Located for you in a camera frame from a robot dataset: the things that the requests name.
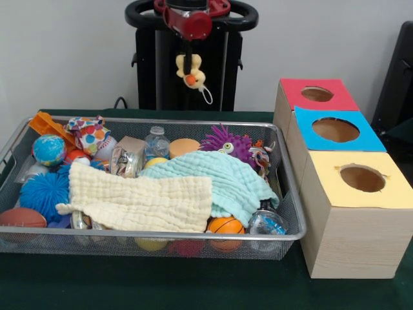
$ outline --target colorful polka dot cloth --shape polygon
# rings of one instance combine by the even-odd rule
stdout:
[[[96,154],[100,144],[110,135],[110,130],[104,128],[105,119],[71,118],[65,126],[67,132],[75,136],[76,147],[88,155]]]

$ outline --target gray wall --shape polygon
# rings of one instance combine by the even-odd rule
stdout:
[[[0,3],[0,145],[38,108],[137,106],[131,0]],[[236,110],[274,110],[281,77],[341,78],[372,116],[408,0],[253,0]]]

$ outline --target stacked wooden boxes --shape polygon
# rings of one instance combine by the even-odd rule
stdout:
[[[312,278],[392,278],[413,235],[413,189],[340,80],[282,79],[274,123],[307,220]]]

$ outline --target plastic water bottle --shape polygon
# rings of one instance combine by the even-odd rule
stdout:
[[[159,126],[153,126],[150,134],[145,138],[145,155],[149,161],[155,157],[169,159],[169,140],[164,136],[165,130]]]

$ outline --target wire mesh basket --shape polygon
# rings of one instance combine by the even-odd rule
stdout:
[[[69,117],[53,117],[66,123]],[[39,135],[26,120],[0,152],[0,212],[18,204],[21,178],[34,163],[32,144]],[[171,256],[199,258],[280,260],[306,231],[301,202],[281,131],[272,124],[221,122],[234,134],[248,134],[265,145],[275,142],[270,154],[269,183],[280,198],[277,213],[288,222],[286,235],[210,234],[76,230],[56,228],[0,227],[0,253],[85,254],[118,256]],[[107,118],[105,127],[120,141],[124,136],[144,139],[151,126],[165,129],[170,141],[202,140],[218,122]]]

